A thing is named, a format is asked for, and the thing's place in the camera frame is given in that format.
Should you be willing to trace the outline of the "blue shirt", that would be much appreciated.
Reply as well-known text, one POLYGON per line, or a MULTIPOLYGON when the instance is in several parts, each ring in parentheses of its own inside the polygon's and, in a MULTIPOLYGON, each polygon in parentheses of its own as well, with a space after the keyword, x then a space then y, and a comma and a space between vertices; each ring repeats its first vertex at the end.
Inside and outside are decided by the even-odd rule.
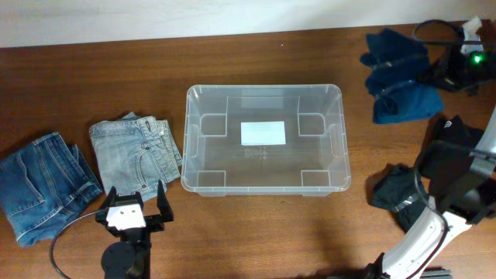
POLYGON ((365 87, 374 97, 373 123, 385 125, 428 119, 444 110, 439 92, 417 76, 429 68, 428 50, 391 29, 366 35, 360 62, 371 69, 365 87))

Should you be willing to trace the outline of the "dark grey garment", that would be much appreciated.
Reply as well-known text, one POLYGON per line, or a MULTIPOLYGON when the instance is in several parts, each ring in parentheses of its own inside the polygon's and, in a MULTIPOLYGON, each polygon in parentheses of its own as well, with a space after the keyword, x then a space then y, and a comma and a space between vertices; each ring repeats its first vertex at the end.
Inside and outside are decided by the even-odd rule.
POLYGON ((372 187, 370 205, 389 211, 399 226, 409 231, 425 209, 429 195, 415 170, 402 164, 387 164, 372 187))

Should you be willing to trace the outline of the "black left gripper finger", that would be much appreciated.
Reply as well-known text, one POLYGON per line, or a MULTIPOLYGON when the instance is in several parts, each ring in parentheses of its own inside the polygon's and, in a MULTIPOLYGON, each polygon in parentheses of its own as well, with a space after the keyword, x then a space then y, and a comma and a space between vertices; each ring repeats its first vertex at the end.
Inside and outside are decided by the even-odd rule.
POLYGON ((166 188, 162 181, 158 181, 157 186, 157 207, 160 211, 160 216, 162 218, 162 222, 173 222, 174 221, 174 213, 170 206, 169 201, 166 198, 166 188))
POLYGON ((105 211, 109 207, 112 207, 115 204, 115 197, 116 197, 116 189, 115 186, 112 186, 109 193, 107 194, 107 197, 105 198, 99 209, 101 211, 105 211))

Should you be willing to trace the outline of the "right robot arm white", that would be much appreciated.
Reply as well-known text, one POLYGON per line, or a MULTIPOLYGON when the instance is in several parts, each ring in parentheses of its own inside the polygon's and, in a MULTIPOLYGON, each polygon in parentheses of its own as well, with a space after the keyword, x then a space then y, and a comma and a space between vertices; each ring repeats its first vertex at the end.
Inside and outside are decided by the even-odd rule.
MULTIPOLYGON (((351 183, 342 94, 333 84, 197 85, 188 91, 181 184, 204 197, 323 197, 351 183)), ((494 214, 479 187, 495 164, 495 124, 475 147, 435 140, 412 169, 413 192, 393 204, 422 212, 370 278, 417 278, 455 237, 494 214)))

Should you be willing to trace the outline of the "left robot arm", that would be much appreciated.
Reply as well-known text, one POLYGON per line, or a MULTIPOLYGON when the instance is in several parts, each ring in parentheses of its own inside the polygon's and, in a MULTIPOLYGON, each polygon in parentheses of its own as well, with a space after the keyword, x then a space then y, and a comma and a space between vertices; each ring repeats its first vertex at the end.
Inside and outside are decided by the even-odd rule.
POLYGON ((150 235, 163 231, 164 224, 174 220, 162 185, 157 190, 157 207, 158 214, 144 215, 139 192, 118 195, 116 188, 111 188, 95 217, 96 222, 119 239, 102 254, 105 278, 150 279, 150 235))

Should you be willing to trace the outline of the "black shirt with logo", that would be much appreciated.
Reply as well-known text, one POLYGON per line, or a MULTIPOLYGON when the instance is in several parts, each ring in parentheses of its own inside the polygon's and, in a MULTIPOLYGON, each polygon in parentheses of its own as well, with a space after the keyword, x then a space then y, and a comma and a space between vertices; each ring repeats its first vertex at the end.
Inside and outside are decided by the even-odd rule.
POLYGON ((470 151, 479 143, 484 130, 466 125, 456 115, 438 119, 429 135, 431 142, 420 160, 419 172, 430 180, 429 193, 443 196, 449 184, 468 170, 470 151))

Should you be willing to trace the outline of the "clear plastic storage container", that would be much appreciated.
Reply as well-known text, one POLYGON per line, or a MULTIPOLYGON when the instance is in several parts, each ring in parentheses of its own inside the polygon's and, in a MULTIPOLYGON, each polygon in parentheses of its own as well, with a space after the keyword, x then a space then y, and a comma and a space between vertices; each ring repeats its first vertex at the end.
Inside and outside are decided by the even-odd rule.
POLYGON ((181 184, 205 197, 327 196, 351 185, 343 95, 334 84, 194 85, 181 184), (284 121, 286 144, 243 146, 242 122, 284 121))

